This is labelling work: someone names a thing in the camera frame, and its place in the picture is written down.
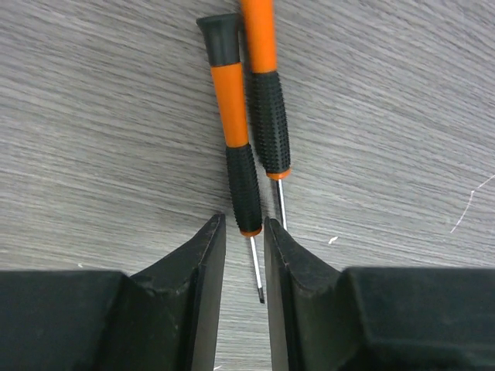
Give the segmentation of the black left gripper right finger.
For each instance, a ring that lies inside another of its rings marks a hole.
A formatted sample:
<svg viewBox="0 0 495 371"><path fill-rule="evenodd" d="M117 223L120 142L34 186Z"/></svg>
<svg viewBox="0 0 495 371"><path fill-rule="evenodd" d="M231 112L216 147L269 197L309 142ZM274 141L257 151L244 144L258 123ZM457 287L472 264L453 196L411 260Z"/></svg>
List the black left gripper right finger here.
<svg viewBox="0 0 495 371"><path fill-rule="evenodd" d="M265 220L275 370L492 370L489 268L338 271Z"/></svg>

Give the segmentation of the small orange black precision screwdriver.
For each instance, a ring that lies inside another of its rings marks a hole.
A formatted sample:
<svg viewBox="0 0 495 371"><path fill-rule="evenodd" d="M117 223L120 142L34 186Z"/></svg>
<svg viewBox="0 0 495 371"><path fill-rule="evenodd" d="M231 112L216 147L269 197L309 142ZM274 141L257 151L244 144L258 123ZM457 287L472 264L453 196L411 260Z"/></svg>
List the small orange black precision screwdriver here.
<svg viewBox="0 0 495 371"><path fill-rule="evenodd" d="M250 241L258 298L265 302L255 237L262 231L258 176L249 142L244 76L238 39L239 15L196 20L203 35L225 140L231 202L238 229Z"/></svg>

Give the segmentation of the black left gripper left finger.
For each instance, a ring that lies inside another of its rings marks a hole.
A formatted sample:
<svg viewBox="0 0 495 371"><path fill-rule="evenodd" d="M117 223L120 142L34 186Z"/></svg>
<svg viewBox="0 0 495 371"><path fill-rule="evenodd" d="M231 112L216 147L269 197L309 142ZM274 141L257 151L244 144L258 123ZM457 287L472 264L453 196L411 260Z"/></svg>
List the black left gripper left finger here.
<svg viewBox="0 0 495 371"><path fill-rule="evenodd" d="M3 271L3 370L211 370L226 253L222 214L133 275Z"/></svg>

